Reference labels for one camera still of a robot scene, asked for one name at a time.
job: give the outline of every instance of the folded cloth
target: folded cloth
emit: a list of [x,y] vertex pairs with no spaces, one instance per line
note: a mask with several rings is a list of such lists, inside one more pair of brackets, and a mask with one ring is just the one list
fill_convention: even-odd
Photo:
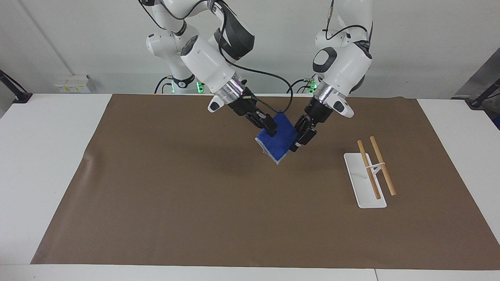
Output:
[[264,153],[269,155],[276,165],[287,155],[298,136],[290,120],[284,113],[278,113],[273,118],[277,124],[276,135],[269,135],[266,129],[260,131],[255,141],[262,147]]

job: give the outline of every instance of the wooden handle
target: wooden handle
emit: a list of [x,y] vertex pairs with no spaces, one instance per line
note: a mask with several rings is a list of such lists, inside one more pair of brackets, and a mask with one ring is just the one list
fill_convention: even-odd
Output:
[[[375,150],[376,158],[379,163],[383,163],[384,159],[382,158],[382,154],[380,153],[379,146],[377,145],[377,142],[375,141],[374,136],[370,136],[370,141],[371,145],[373,146],[373,149]],[[382,164],[382,173],[383,177],[385,178],[385,182],[387,183],[387,187],[389,187],[390,195],[394,196],[396,195],[396,189],[394,189],[393,181],[391,180],[391,177],[389,176],[389,171],[387,170],[386,164]]]
[[377,199],[380,199],[381,198],[380,192],[379,192],[379,189],[377,188],[377,184],[375,183],[375,178],[374,178],[374,174],[372,172],[372,168],[368,167],[368,166],[370,166],[370,163],[368,163],[367,153],[365,152],[365,147],[363,146],[363,142],[361,140],[358,140],[357,146],[359,147],[359,152],[361,152],[361,156],[363,157],[364,166],[366,167],[366,172],[368,173],[368,178],[370,178],[371,187],[373,188],[373,192],[375,193],[375,197]]

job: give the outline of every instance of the brown mat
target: brown mat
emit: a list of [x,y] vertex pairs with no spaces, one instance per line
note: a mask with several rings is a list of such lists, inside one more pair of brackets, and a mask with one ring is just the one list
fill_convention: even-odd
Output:
[[[354,118],[332,114],[279,166],[258,129],[209,100],[113,95],[31,263],[500,270],[416,100],[351,98]],[[343,158],[362,139],[375,159],[371,135],[398,192],[381,177],[385,209],[358,208]]]

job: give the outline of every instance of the black pole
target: black pole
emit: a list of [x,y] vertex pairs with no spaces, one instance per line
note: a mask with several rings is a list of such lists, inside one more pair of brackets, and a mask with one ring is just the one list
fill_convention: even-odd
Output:
[[470,102],[470,105],[472,107],[478,108],[480,107],[483,102],[491,96],[496,90],[500,88],[500,79],[498,79],[493,85],[491,85],[489,88],[487,88],[480,96],[478,96],[476,99],[472,100]]
[[7,88],[9,90],[11,90],[12,93],[14,93],[14,95],[16,97],[16,99],[14,99],[14,101],[12,102],[14,104],[25,104],[33,96],[33,94],[30,93],[30,92],[22,92],[22,91],[20,91],[18,89],[18,87],[16,87],[16,85],[14,85],[14,83],[12,83],[12,81],[7,77],[7,75],[5,74],[5,72],[3,72],[1,69],[0,69],[0,81],[5,86],[7,86]]

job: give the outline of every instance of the white table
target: white table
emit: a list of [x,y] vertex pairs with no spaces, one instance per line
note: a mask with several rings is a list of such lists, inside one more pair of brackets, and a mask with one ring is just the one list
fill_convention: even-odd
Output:
[[[36,94],[0,119],[0,280],[500,280],[500,271],[29,265],[110,97]],[[500,241],[500,132],[463,101],[419,103]]]

